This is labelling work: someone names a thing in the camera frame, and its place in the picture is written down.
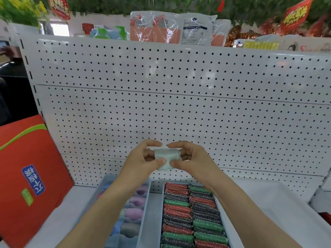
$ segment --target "red box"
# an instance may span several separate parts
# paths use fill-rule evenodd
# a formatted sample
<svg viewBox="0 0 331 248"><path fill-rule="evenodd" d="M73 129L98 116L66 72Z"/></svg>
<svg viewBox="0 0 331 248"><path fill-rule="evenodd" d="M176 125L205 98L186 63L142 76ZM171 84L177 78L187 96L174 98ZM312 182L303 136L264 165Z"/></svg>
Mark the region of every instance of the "red box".
<svg viewBox="0 0 331 248"><path fill-rule="evenodd" d="M73 186L40 115L0 127L0 236L23 248Z"/></svg>

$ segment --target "person's left hand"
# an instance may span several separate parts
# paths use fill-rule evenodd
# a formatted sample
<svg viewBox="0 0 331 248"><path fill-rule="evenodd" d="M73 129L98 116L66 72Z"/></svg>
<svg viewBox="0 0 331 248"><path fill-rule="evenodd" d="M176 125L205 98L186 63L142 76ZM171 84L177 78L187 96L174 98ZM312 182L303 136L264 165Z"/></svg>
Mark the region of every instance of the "person's left hand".
<svg viewBox="0 0 331 248"><path fill-rule="evenodd" d="M135 189L141 186L153 171L166 163L165 158L155 159L154 151L147 149L148 146L162 146L156 140L143 140L137 147L131 150L126 158L118 178L133 185Z"/></svg>

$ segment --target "light blue organizer box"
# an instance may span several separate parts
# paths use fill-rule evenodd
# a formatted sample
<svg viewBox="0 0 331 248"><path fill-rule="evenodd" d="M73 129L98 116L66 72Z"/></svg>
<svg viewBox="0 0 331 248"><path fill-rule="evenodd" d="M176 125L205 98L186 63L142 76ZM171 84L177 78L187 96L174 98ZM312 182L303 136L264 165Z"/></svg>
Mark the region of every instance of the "light blue organizer box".
<svg viewBox="0 0 331 248"><path fill-rule="evenodd" d="M103 187L106 184L112 183L118 175L111 175L111 174L107 174L105 175L99 186L97 187L97 189L95 190L94 194L91 196L90 200L87 202L87 204L85 205L83 211L81 212L80 216L78 217L75 225L77 223L79 223L81 217L91 208L91 206L97 201L98 195L102 192ZM143 217L141 220L141 225L140 225L140 230L139 230L139 235L135 236L133 238L128 238L126 236L124 236L123 234L113 234L111 235L108 239L107 242L105 244L105 248L136 248L139 247L139 242L140 242L140 237L141 237L141 232L142 232L142 227L144 224L144 218L145 218L145 213L146 213L146 207L147 207L147 202L148 202L148 196L149 196L149 190L151 188L151 179L149 178L144 184L142 185L147 185L148 186L148 191L147 193L145 193L144 195L138 195L137 193L135 193L133 196L139 196L139 197L144 197L146 198L146 203L144 207L133 207L134 204L129 203L127 204L125 207L126 208L140 208L144 210L143 213ZM124 222L128 222L128 223L135 223L135 224L139 224L140 221L131 221L130 219L123 219Z"/></svg>
<svg viewBox="0 0 331 248"><path fill-rule="evenodd" d="M179 184L189 184L189 183L186 183L186 182L178 182L178 181L166 181L166 182L169 182L169 183L179 183ZM161 209L162 209L162 212L161 212L161 225L159 226L159 231L158 231L158 233L159 233L159 246L158 247L160 247L161 246L161 233L162 233L162 219L163 219L163 203L164 203L164 188L165 188L165 185L166 185L166 182L163 184L163 186L162 186L162 205L161 205ZM200 184L200 183L190 183L190 184L195 184L195 185L200 185L200 186L202 186L202 184ZM226 233L226 236L228 237L228 241L229 241L229 245L230 245L230 248L235 248L233 245L232 245L232 243L231 243L231 240L230 240L230 237L229 237L229 233L228 233L228 231L227 231L227 229L226 229L226 225L224 224L224 219L223 219L223 216L222 216L222 214L221 214L221 211L219 210L219 206L216 204L216 206L217 206L217 209L218 209L218 211L219 211L219 214L220 214L220 216L221 216L221 220L222 220L222 225L224 226L224 229L225 229L225 233Z"/></svg>

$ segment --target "white flower pot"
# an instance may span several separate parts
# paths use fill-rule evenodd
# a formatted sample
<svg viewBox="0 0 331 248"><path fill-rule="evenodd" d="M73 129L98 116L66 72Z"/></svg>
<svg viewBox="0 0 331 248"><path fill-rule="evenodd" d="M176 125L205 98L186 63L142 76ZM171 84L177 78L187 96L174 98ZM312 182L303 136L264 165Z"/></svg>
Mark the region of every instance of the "white flower pot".
<svg viewBox="0 0 331 248"><path fill-rule="evenodd" d="M18 24L18 23L7 23L7 29L10 34L10 45L11 46L19 46L19 37L26 34L39 34L39 29L37 27Z"/></svg>

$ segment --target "orange and white package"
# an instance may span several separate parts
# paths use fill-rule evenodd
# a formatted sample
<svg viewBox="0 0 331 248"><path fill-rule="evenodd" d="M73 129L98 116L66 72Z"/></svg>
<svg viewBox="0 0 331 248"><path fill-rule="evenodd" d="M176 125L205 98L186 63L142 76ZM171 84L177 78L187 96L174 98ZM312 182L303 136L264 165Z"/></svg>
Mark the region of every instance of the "orange and white package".
<svg viewBox="0 0 331 248"><path fill-rule="evenodd" d="M223 47L231 27L231 21L228 19L215 20L213 24L212 46Z"/></svg>
<svg viewBox="0 0 331 248"><path fill-rule="evenodd" d="M130 14L130 40L141 42L153 41L153 12L132 11Z"/></svg>
<svg viewBox="0 0 331 248"><path fill-rule="evenodd" d="M153 42L179 44L182 38L184 19L169 12L153 12Z"/></svg>

